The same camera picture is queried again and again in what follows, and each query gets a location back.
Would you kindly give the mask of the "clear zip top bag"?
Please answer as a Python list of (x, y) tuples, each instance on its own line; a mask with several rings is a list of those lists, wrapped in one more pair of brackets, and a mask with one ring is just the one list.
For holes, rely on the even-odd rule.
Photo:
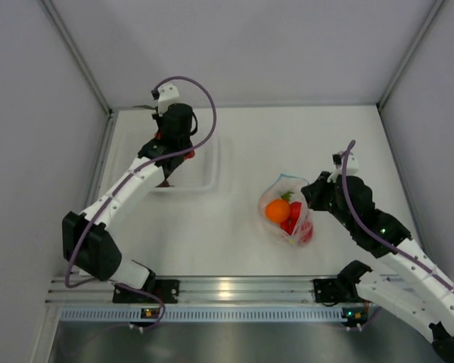
[(258, 202), (261, 225), (276, 242), (292, 247), (307, 245), (313, 236), (313, 221), (301, 189), (304, 178), (281, 174)]

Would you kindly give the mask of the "fake orange fruit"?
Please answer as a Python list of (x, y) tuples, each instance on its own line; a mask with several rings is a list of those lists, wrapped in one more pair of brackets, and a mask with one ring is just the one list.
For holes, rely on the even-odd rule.
[(270, 202), (265, 208), (266, 218), (273, 223), (281, 224), (288, 220), (290, 215), (290, 204), (286, 200), (276, 199)]

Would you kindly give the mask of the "dark red fake plum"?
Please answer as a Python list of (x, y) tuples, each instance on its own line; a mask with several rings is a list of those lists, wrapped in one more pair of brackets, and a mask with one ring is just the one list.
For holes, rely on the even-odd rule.
[(173, 188), (173, 185), (171, 185), (168, 181), (163, 181), (158, 185), (159, 188)]

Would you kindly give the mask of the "fake red cherry bunch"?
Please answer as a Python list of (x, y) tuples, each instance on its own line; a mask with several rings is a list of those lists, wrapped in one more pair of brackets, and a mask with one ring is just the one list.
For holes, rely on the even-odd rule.
[(175, 153), (181, 151), (180, 157), (183, 160), (188, 160), (195, 156), (195, 151), (190, 150), (193, 147), (190, 136), (188, 132), (186, 134), (168, 135), (157, 131), (154, 140), (162, 149), (160, 152), (161, 156), (168, 156), (168, 158), (175, 157)]

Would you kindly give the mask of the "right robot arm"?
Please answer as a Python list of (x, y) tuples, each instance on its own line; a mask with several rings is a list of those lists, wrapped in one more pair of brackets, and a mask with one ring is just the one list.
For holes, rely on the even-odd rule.
[(336, 278), (339, 294), (377, 304), (418, 331), (444, 362), (454, 362), (454, 282), (410, 231), (376, 207), (371, 188), (357, 176), (322, 172), (301, 192), (310, 209), (335, 217), (358, 247), (410, 287), (405, 291), (355, 260)]

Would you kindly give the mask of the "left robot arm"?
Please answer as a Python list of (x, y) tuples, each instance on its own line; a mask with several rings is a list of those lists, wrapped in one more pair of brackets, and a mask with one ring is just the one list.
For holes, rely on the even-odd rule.
[(155, 136), (143, 145), (113, 187), (81, 213), (70, 212), (62, 221), (63, 254), (68, 265), (99, 281), (129, 286), (139, 302), (154, 297), (156, 275), (126, 258), (114, 237), (135, 206), (194, 156), (191, 137), (197, 132), (197, 117), (187, 104), (172, 104), (153, 118), (158, 127)]

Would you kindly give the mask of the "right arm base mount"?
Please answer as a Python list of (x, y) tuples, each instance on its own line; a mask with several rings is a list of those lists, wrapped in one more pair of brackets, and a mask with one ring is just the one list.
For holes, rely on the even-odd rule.
[(317, 303), (333, 306), (343, 301), (343, 286), (335, 278), (314, 279), (313, 289)]

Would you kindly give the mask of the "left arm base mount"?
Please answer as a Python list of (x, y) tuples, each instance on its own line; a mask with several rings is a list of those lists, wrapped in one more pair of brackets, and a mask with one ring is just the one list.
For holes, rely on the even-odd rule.
[(179, 297), (180, 281), (178, 279), (157, 278), (147, 290), (139, 293), (138, 289), (116, 284), (113, 292), (113, 303), (140, 304), (155, 303), (157, 298), (166, 304), (176, 304)]

